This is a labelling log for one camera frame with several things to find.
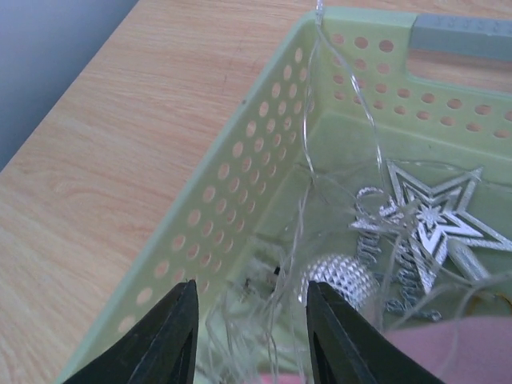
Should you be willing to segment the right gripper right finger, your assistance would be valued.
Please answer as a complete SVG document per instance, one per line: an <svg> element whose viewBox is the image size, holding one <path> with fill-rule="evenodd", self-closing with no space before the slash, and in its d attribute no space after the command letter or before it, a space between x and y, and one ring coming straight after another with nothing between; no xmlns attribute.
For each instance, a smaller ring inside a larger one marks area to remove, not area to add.
<svg viewBox="0 0 512 384"><path fill-rule="evenodd" d="M326 282L309 282L307 330L315 383L440 383Z"/></svg>

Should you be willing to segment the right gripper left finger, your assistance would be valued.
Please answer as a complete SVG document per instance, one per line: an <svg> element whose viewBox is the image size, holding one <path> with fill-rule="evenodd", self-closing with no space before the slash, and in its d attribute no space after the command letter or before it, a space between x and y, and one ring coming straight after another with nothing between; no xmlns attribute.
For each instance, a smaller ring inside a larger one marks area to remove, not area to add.
<svg viewBox="0 0 512 384"><path fill-rule="evenodd" d="M67 381L192 383L198 321L196 281L180 282L121 339Z"/></svg>

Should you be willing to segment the clear wire string lights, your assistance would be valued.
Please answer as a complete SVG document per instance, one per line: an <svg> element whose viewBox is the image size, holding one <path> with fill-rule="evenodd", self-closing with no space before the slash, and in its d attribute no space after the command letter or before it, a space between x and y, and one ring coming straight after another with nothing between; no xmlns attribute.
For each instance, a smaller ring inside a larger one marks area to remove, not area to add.
<svg viewBox="0 0 512 384"><path fill-rule="evenodd" d="M288 370L311 375L306 360L306 305L297 297L300 273L323 254L356 258L360 214L356 194L375 216L393 196L387 162L428 186L483 168L467 211L511 240L511 96L503 92L426 82L406 72L408 54L456 58L511 58L511 24L441 14L318 9L312 44L295 55L278 91L278 116L267 120L268 139L256 139L264 169L244 161L250 184L270 190L277 163L289 160L282 191L263 224L250 233L250 258L228 282L206 318L207 340L198 370L204 383L276 382ZM392 250L407 232L382 233L376 270L394 272ZM444 261L434 286L396 316L383 310L399 285L386 279L364 314L378 330L462 319L477 299L511 296L511 251L458 246L486 276L467 278Z"/></svg>

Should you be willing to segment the light green plastic basket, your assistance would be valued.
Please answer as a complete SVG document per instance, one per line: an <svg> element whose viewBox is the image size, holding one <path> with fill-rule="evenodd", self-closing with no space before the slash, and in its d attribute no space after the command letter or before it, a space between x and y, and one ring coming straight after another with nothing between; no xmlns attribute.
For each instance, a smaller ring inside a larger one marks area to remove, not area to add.
<svg viewBox="0 0 512 384"><path fill-rule="evenodd" d="M180 282L196 281L199 321L194 381L204 383L198 364L206 345L206 318L218 304L230 280L237 278L250 258L250 233L264 223L270 206L282 191L289 160L277 163L277 176L270 190L259 194L250 184L250 172L244 161L255 161L264 169L263 157L255 149L255 140L267 140L267 120L278 116L281 101L278 91L285 82L285 70L298 69L295 60L299 48L312 44L311 29L318 9L302 18L264 68L246 99L230 118L206 156L180 193L170 212L150 238L134 265L107 303L85 341L59 377L61 383L109 349L140 321ZM424 54L411 51L409 57ZM429 64L449 59L466 70L470 64L482 67L491 62L505 66L508 61L485 58L456 58L448 54L424 54ZM510 316L508 299L477 299L463 318ZM300 379L291 370L280 374L276 382L265 378L260 383L312 383Z"/></svg>

